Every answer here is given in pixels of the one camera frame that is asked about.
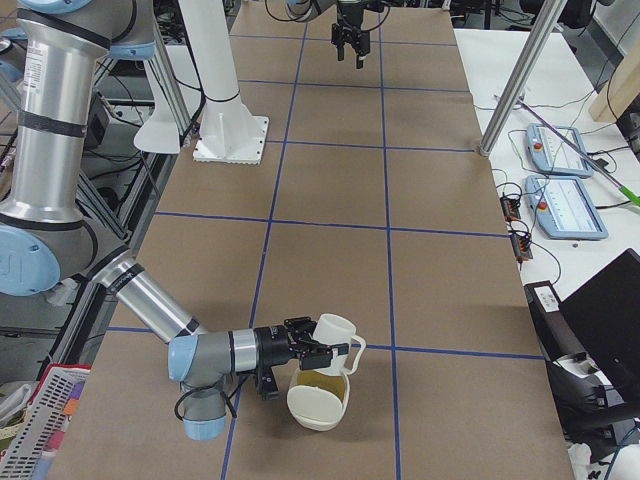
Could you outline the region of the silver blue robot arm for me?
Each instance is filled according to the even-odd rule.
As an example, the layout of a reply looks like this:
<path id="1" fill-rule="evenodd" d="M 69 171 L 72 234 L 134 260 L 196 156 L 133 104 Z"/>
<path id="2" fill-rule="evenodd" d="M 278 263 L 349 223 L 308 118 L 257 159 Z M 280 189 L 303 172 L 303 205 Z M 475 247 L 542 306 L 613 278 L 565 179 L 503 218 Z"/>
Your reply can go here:
<path id="1" fill-rule="evenodd" d="M 289 20 L 309 22 L 330 7 L 336 7 L 336 21 L 331 26 L 331 43 L 337 51 L 337 60 L 343 61 L 345 46 L 355 53 L 355 68 L 362 69 L 371 51 L 370 32 L 363 27 L 368 1 L 286 1 L 285 12 Z"/>
<path id="2" fill-rule="evenodd" d="M 235 375 L 253 374 L 258 392 L 273 398 L 275 366 L 329 366 L 338 347 L 317 341 L 307 317 L 208 332 L 76 205 L 96 64 L 107 55 L 153 55 L 152 4 L 24 1 L 17 19 L 28 43 L 11 191 L 1 204 L 2 292 L 33 295 L 75 275 L 103 285 L 167 345 L 169 376 L 181 387 L 174 412 L 194 440 L 223 432 L 234 414 Z"/>

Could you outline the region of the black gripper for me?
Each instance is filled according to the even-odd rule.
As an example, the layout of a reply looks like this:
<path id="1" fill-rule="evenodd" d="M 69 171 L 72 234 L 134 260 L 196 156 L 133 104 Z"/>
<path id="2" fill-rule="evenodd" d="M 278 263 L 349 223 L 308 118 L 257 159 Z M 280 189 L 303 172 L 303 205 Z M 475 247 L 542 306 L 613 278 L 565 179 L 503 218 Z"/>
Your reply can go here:
<path id="1" fill-rule="evenodd" d="M 257 373 L 273 366 L 285 365 L 291 359 L 299 359 L 301 370 L 327 368 L 333 360 L 333 349 L 327 346 L 307 346 L 301 351 L 295 346 L 293 336 L 312 336 L 316 322 L 309 316 L 289 318 L 284 325 L 254 329 L 257 347 Z"/>
<path id="2" fill-rule="evenodd" d="M 370 33 L 362 27 L 368 1 L 338 1 L 336 22 L 332 24 L 331 43 L 336 47 L 337 60 L 345 58 L 345 44 L 355 50 L 355 68 L 362 69 L 370 49 Z"/>

